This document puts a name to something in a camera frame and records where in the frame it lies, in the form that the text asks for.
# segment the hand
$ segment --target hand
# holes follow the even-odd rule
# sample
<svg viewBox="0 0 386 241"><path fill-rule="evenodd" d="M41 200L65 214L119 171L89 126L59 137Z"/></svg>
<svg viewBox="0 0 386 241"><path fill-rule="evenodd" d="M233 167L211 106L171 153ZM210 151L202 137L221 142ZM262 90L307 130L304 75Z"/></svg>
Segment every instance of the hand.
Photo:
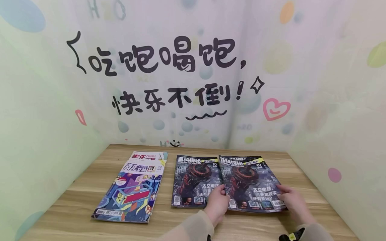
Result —
<svg viewBox="0 0 386 241"><path fill-rule="evenodd" d="M300 192L288 186L277 185L277 187L281 191L278 198L285 203L297 225L316 223Z"/></svg>
<svg viewBox="0 0 386 241"><path fill-rule="evenodd" d="M214 228L222 221L224 214L228 209L230 196L225 195L224 188L225 185L222 184L212 190L208 198L208 204L204 209L204 212L208 215Z"/></svg>

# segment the beige sleeve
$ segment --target beige sleeve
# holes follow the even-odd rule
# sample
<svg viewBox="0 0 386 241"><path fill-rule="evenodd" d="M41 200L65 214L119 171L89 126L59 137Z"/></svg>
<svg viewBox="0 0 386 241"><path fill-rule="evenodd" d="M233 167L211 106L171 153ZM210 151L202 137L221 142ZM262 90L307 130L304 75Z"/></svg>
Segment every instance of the beige sleeve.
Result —
<svg viewBox="0 0 386 241"><path fill-rule="evenodd" d="M331 235L318 223L299 225L296 230L305 228L299 241L334 241Z"/></svg>
<svg viewBox="0 0 386 241"><path fill-rule="evenodd" d="M200 210L188 217L180 225L162 235L157 241L206 241L215 232L207 214Z"/></svg>

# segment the wooden tabletop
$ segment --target wooden tabletop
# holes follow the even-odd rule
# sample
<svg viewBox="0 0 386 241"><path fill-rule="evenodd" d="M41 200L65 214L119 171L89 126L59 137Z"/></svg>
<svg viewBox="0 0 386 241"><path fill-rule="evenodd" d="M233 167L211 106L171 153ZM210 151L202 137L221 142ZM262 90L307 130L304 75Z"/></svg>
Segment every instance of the wooden tabletop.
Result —
<svg viewBox="0 0 386 241"><path fill-rule="evenodd" d="M168 152L168 161L149 224L96 221L90 216L133 151ZM299 190L317 221L335 241L358 240L287 153L202 148L110 145L46 211L21 241L145 241L177 226L197 209L171 208L176 156L261 155L284 185ZM277 241L295 231L289 212L250 214L228 211L212 240Z"/></svg>

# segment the pink circle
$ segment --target pink circle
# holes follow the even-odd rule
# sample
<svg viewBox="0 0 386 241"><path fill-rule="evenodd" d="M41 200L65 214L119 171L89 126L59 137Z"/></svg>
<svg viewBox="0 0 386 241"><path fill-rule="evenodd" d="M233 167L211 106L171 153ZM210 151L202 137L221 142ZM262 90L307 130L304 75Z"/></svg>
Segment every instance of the pink circle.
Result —
<svg viewBox="0 0 386 241"><path fill-rule="evenodd" d="M342 174L338 169L332 167L328 170L328 177L330 178L331 182L337 183L342 179Z"/></svg>

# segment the magazine cover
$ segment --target magazine cover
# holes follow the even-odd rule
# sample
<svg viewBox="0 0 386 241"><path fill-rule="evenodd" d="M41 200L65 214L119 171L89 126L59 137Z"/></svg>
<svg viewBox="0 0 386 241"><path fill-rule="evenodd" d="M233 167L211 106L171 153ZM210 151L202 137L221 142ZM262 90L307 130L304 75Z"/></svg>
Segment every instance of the magazine cover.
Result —
<svg viewBox="0 0 386 241"><path fill-rule="evenodd" d="M276 178L275 174L273 174L273 172L271 171L271 169L269 168L269 166L267 165L267 163L262 159L261 156L250 156L250 157L234 157L234 156L224 156L225 158L229 158L229 159L232 159L232 160L238 160L238 161L246 161L246 160L255 160L255 159L259 159L261 158L261 163L265 166L265 168L267 169L268 173L270 174L272 180L276 183L276 184L281 184L279 182L279 180Z"/></svg>
<svg viewBox="0 0 386 241"><path fill-rule="evenodd" d="M167 156L167 152L133 152L91 217L148 223Z"/></svg>
<svg viewBox="0 0 386 241"><path fill-rule="evenodd" d="M177 155L171 205L205 207L207 197L221 183L217 157Z"/></svg>
<svg viewBox="0 0 386 241"><path fill-rule="evenodd" d="M225 191L230 195L229 210L245 212L280 212L286 206L261 157L233 160L220 156Z"/></svg>

